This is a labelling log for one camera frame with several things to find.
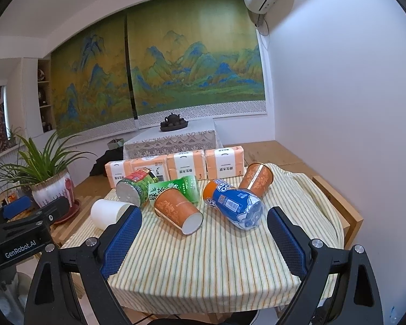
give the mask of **green package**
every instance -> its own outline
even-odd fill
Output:
[[[178,189],[191,203],[200,200],[196,176],[184,176],[172,181],[149,183],[149,200],[153,203],[160,193],[168,188]]]

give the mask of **metal screw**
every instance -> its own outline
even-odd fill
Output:
[[[322,248],[323,247],[323,242],[321,240],[312,240],[311,244],[316,247],[316,248]]]
[[[54,250],[54,248],[55,248],[55,245],[53,243],[50,243],[50,244],[47,244],[47,246],[45,247],[45,251],[47,253],[50,253]]]
[[[98,239],[95,237],[90,237],[86,239],[86,246],[93,247],[98,242]]]
[[[364,247],[363,247],[363,246],[357,244],[357,245],[355,246],[355,251],[356,251],[356,253],[362,254],[362,253],[364,253],[365,250],[364,250]]]

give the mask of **paper cup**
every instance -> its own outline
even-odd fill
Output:
[[[261,198],[273,180],[274,175],[269,167],[265,164],[254,163],[248,166],[238,188],[248,189]]]
[[[90,217],[93,224],[105,230],[107,226],[119,221],[123,213],[132,205],[131,203],[123,203],[122,201],[112,201],[106,199],[97,200],[90,211]]]
[[[154,201],[155,213],[177,227],[184,235],[194,233],[203,222],[203,214],[176,188],[163,191]]]

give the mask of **blue gripper pad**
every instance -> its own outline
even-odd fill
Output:
[[[110,275],[114,275],[126,257],[135,237],[142,226],[142,212],[139,208],[134,208],[128,219],[124,222],[120,230],[111,240],[104,252],[104,264],[101,268],[101,274],[105,280]]]
[[[292,275],[298,276],[303,281],[307,275],[306,254],[275,208],[270,209],[267,213],[267,228]]]
[[[30,198],[27,195],[23,195],[20,199],[17,199],[11,204],[5,205],[3,207],[3,217],[7,220],[10,220],[30,207]]]

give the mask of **vase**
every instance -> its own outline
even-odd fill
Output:
[[[44,207],[58,197],[66,197],[69,201],[69,207],[75,205],[74,183],[67,169],[57,175],[30,186],[35,202]]]

